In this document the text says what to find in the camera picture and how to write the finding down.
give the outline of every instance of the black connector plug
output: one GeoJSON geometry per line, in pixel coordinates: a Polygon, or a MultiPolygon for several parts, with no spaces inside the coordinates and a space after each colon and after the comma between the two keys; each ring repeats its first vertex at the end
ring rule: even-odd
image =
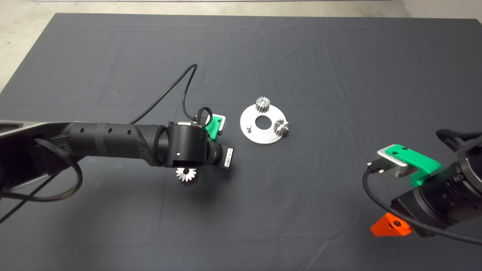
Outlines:
{"type": "Polygon", "coordinates": [[[366,165],[368,167],[367,170],[370,170],[372,174],[375,173],[375,172],[378,172],[378,173],[382,174],[385,171],[387,171],[387,170],[389,170],[389,169],[391,169],[392,167],[395,166],[395,164],[392,161],[387,160],[383,157],[380,157],[376,160],[373,160],[366,165]]]}

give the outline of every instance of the connector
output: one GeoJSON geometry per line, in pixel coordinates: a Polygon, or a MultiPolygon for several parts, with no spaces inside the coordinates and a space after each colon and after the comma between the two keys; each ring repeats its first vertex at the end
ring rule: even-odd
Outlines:
{"type": "Polygon", "coordinates": [[[376,158],[384,158],[392,163],[395,164],[394,167],[392,167],[390,169],[390,173],[391,175],[394,175],[395,177],[398,177],[398,178],[402,178],[402,177],[405,177],[407,175],[410,175],[412,174],[413,172],[415,172],[417,169],[412,167],[411,165],[405,163],[404,161],[398,159],[397,157],[393,156],[393,152],[392,151],[387,151],[391,148],[393,148],[394,146],[396,146],[395,144],[393,145],[390,145],[390,146],[387,146],[383,149],[379,149],[377,152],[376,152],[376,158]]]}
{"type": "Polygon", "coordinates": [[[393,168],[395,166],[395,163],[385,159],[383,157],[380,157],[376,160],[371,161],[370,163],[366,164],[369,169],[372,170],[373,173],[378,172],[380,174],[384,173],[385,171],[393,168]]]}
{"type": "Polygon", "coordinates": [[[226,127],[226,117],[213,114],[213,121],[206,126],[206,130],[209,132],[209,136],[212,140],[216,141],[217,136],[222,136],[224,128],[226,127]]]}

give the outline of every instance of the silver gear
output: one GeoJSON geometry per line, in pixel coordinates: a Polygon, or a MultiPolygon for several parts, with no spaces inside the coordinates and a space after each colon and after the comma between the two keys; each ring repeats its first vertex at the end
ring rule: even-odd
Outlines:
{"type": "Polygon", "coordinates": [[[184,167],[178,167],[176,170],[176,176],[181,182],[189,183],[196,177],[197,172],[195,168],[187,168],[188,172],[184,173],[185,169],[186,168],[184,167]]]}
{"type": "Polygon", "coordinates": [[[285,120],[277,120],[274,123],[273,131],[276,135],[282,137],[290,130],[289,122],[285,122],[285,120]]]}
{"type": "Polygon", "coordinates": [[[268,111],[269,105],[271,104],[271,102],[268,98],[261,96],[256,100],[255,104],[256,104],[256,110],[258,110],[258,112],[264,113],[268,111]]]}

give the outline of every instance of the orange bracket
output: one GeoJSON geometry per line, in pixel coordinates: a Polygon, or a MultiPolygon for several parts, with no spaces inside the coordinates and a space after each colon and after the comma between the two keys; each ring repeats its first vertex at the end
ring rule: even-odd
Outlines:
{"type": "Polygon", "coordinates": [[[407,222],[391,213],[382,216],[370,230],[375,236],[405,236],[412,232],[407,222]]]}

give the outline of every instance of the black cable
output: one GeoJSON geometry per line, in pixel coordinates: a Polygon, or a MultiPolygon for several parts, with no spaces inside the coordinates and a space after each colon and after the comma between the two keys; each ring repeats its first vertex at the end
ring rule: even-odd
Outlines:
{"type": "Polygon", "coordinates": [[[198,115],[197,115],[197,122],[198,124],[202,127],[202,128],[206,128],[210,123],[211,121],[213,120],[213,111],[209,108],[209,107],[202,107],[201,109],[199,109],[198,111],[198,115]],[[207,111],[208,114],[209,114],[209,121],[206,123],[206,124],[203,124],[201,123],[201,118],[202,118],[202,112],[203,111],[207,111]]]}
{"type": "Polygon", "coordinates": [[[468,235],[462,235],[462,234],[458,234],[458,233],[455,233],[455,232],[450,232],[450,231],[447,231],[447,230],[441,230],[439,228],[436,228],[436,227],[433,227],[433,226],[430,226],[430,225],[427,225],[427,224],[424,224],[424,223],[421,223],[415,219],[412,219],[410,217],[407,217],[406,215],[396,211],[395,209],[391,208],[390,206],[388,206],[386,203],[384,203],[381,199],[377,198],[373,192],[370,190],[370,187],[368,187],[368,176],[370,174],[373,174],[375,173],[375,170],[372,169],[372,168],[368,168],[365,173],[363,173],[363,177],[362,177],[362,184],[363,184],[363,189],[365,189],[365,192],[366,194],[368,195],[368,197],[370,197],[370,199],[372,199],[373,202],[375,202],[378,206],[380,206],[382,209],[384,209],[385,211],[393,214],[394,216],[402,219],[402,220],[405,220],[406,222],[408,222],[409,224],[411,225],[414,225],[416,226],[417,228],[420,228],[420,229],[423,229],[423,230],[426,230],[430,233],[433,233],[433,234],[436,234],[436,235],[440,235],[440,236],[443,236],[443,237],[447,237],[447,238],[450,238],[450,239],[454,239],[454,240],[458,240],[458,241],[463,241],[463,242],[467,242],[467,243],[471,243],[471,244],[478,244],[478,245],[482,245],[482,239],[481,238],[478,238],[478,237],[473,237],[473,236],[468,236],[468,235]]]}
{"type": "MultiPolygon", "coordinates": [[[[42,184],[40,184],[37,188],[35,188],[29,196],[33,196],[37,194],[37,192],[40,191],[43,187],[45,187],[50,181],[52,181],[55,177],[57,177],[58,174],[54,174],[50,177],[48,177],[42,184]]],[[[18,209],[20,209],[24,204],[26,204],[28,200],[22,200],[19,204],[17,204],[14,208],[12,208],[8,213],[6,213],[4,216],[0,218],[0,224],[2,224],[5,220],[7,220],[10,216],[12,216],[18,209]]]]}
{"type": "Polygon", "coordinates": [[[194,117],[189,115],[189,113],[186,110],[186,94],[187,94],[187,91],[189,89],[189,86],[191,85],[192,78],[194,77],[194,74],[196,73],[196,70],[198,69],[198,64],[192,64],[191,66],[189,66],[181,74],[181,76],[179,76],[179,78],[177,78],[176,81],[174,81],[174,83],[166,91],[164,91],[164,93],[162,93],[144,112],[142,112],[142,114],[140,114],[135,119],[133,119],[131,122],[129,122],[129,124],[135,124],[136,122],[141,120],[143,117],[145,117],[174,87],[177,86],[177,84],[179,84],[179,82],[186,76],[186,74],[191,69],[193,69],[193,70],[192,70],[191,76],[189,77],[189,80],[187,82],[186,88],[184,89],[184,94],[182,96],[182,110],[184,111],[184,114],[186,115],[186,117],[188,119],[194,120],[194,117]]]}
{"type": "Polygon", "coordinates": [[[67,163],[75,170],[77,174],[77,180],[75,184],[67,191],[54,196],[37,197],[34,195],[25,195],[20,193],[0,192],[0,197],[18,199],[18,200],[27,200],[27,201],[33,201],[33,202],[55,202],[55,201],[63,200],[72,196],[75,192],[77,192],[77,190],[79,190],[80,186],[82,185],[83,177],[82,177],[82,170],[80,169],[79,164],[70,158],[70,155],[68,152],[66,152],[61,147],[51,143],[50,141],[47,141],[41,138],[36,138],[35,142],[37,142],[37,144],[41,145],[42,147],[45,147],[49,151],[53,152],[55,155],[57,155],[59,158],[64,160],[65,163],[67,163]]]}

